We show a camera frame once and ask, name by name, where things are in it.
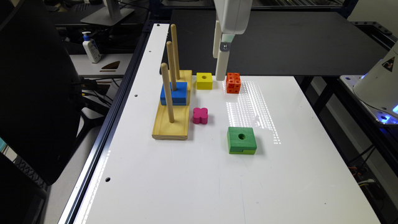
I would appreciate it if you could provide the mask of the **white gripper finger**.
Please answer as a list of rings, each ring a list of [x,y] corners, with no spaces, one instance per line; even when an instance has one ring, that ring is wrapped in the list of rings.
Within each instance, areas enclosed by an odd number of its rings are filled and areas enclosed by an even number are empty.
[[[233,34],[222,34],[218,41],[218,44],[216,45],[217,63],[215,76],[217,81],[223,81],[225,79],[229,54],[231,50],[231,43],[233,39]]]
[[[221,26],[219,20],[216,20],[214,39],[213,39],[213,58],[218,58],[218,51],[220,49],[220,40],[221,40]]]

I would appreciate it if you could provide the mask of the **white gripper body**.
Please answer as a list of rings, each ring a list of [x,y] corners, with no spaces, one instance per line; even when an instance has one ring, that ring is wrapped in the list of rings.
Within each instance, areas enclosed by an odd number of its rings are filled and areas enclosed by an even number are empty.
[[[252,0],[214,0],[214,4],[222,33],[241,35],[245,32]]]

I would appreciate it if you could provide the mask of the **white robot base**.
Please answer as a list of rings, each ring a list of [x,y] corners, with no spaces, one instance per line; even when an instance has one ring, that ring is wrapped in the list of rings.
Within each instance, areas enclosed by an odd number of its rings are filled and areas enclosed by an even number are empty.
[[[368,73],[340,80],[377,124],[397,126],[397,44]]]

